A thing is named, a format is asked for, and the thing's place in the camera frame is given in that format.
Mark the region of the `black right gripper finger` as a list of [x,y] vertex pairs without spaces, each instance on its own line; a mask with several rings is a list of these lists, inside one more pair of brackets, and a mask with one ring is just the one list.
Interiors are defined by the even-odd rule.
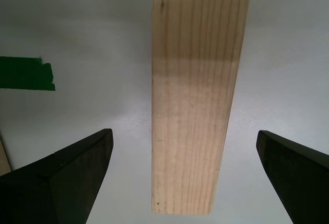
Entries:
[[257,152],[293,223],[328,223],[328,155],[266,130]]
[[1,223],[86,223],[113,146],[103,129],[2,175]]

